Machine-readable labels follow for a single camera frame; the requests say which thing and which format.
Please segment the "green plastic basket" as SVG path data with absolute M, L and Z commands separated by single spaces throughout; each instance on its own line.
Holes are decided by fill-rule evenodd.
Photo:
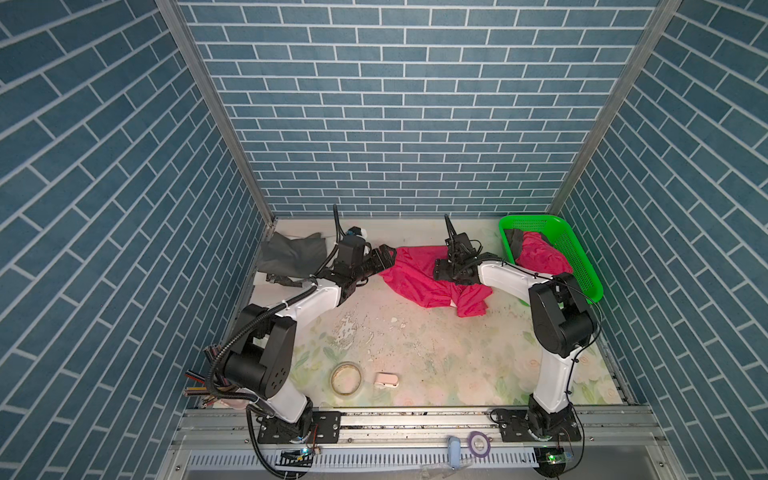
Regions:
M 572 228 L 564 219 L 547 214 L 515 214 L 501 218 L 499 231 L 504 249 L 508 260 L 514 263 L 512 248 L 505 234 L 506 230 L 512 229 L 538 232 L 546 236 L 553 247 L 565 256 L 574 270 L 573 275 L 581 290 L 589 297 L 590 302 L 597 303 L 603 298 L 601 280 Z

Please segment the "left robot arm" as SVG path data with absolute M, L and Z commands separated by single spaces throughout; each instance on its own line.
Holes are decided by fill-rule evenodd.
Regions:
M 308 425 L 311 400 L 290 380 L 298 329 L 342 305 L 370 277 L 392 268 L 396 255 L 392 247 L 374 248 L 361 236 L 345 234 L 300 293 L 270 308 L 245 307 L 211 362 L 205 378 L 209 395 L 242 400 L 291 426 Z

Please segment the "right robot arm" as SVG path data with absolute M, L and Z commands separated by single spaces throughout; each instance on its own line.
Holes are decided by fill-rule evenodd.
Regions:
M 447 257 L 436 261 L 435 279 L 500 289 L 530 307 L 542 357 L 526 419 L 533 436 L 548 439 L 575 418 L 571 381 L 579 356 L 598 331 L 588 297 L 570 273 L 543 274 L 505 262 L 475 247 L 467 234 L 456 232 L 451 224 L 447 227 Z

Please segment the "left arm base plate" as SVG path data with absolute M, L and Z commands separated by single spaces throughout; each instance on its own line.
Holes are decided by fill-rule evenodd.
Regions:
M 274 418 L 264 419 L 259 426 L 259 444 L 336 444 L 339 440 L 341 413 L 309 409 L 296 423 Z

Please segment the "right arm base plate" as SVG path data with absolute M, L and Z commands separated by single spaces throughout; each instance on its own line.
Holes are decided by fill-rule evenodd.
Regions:
M 495 408 L 489 418 L 503 442 L 580 441 L 582 429 L 572 409 L 550 414 L 539 410 Z

